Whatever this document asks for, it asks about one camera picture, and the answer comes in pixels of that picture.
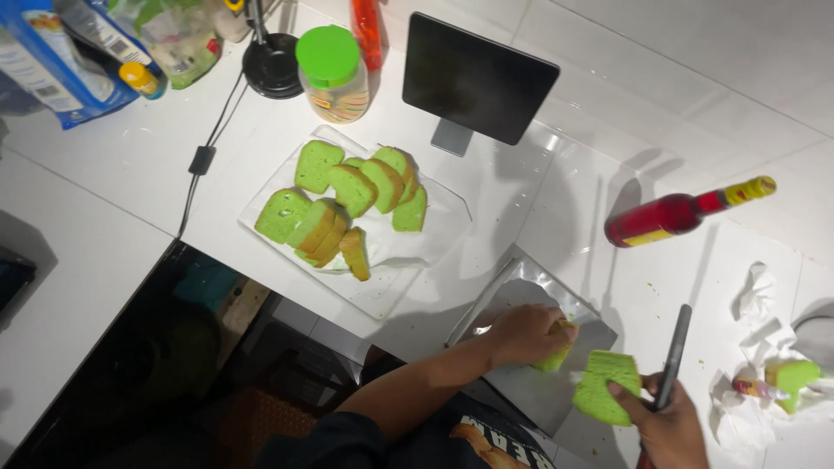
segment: tiled floor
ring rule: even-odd
[[[273,311],[272,317],[293,328],[299,333],[308,336],[310,339],[319,342],[330,348],[332,351],[344,357],[341,360],[345,369],[358,376],[361,371],[361,364],[364,363],[365,354],[371,344],[356,335],[348,332],[345,329],[333,324],[332,322],[322,319],[314,312],[305,309],[304,307],[294,303],[286,298],[278,303]],[[465,393],[474,399],[484,402],[497,409],[507,407],[502,399],[498,397],[486,384],[481,384],[476,381],[467,386]],[[577,456],[574,456],[567,450],[559,448],[553,441],[545,439],[541,435],[529,431],[530,434],[539,442],[542,449],[545,450],[547,456],[554,462],[554,466],[559,469],[591,469],[593,466],[586,461],[583,461]]]

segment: person's right hand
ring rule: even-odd
[[[643,376],[643,387],[656,396],[663,374]],[[640,430],[643,447],[657,469],[709,469],[704,435],[692,400],[678,380],[669,405],[652,413],[647,403],[611,382],[608,391]]]

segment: red sauce bottle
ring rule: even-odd
[[[776,182],[767,176],[759,176],[697,197],[669,194],[611,216],[605,222],[605,237],[614,246],[630,248],[683,235],[697,228],[707,215],[774,192]]]
[[[353,29],[354,38],[362,50],[362,57],[369,72],[382,67],[376,2],[377,0],[350,0],[350,28]]]

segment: bottle cap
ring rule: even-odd
[[[732,185],[725,189],[727,202],[730,205],[744,204],[774,192],[776,192],[776,181],[769,176],[758,176],[745,183]]]
[[[151,83],[153,75],[141,63],[124,63],[118,70],[118,76],[134,88],[141,88]]]
[[[310,29],[299,39],[295,57],[310,86],[342,86],[359,71],[359,46],[345,28],[331,24]]]

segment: black shirt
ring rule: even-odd
[[[524,428],[458,393],[393,445],[366,416],[336,412],[301,440],[275,436],[255,469],[553,469]]]

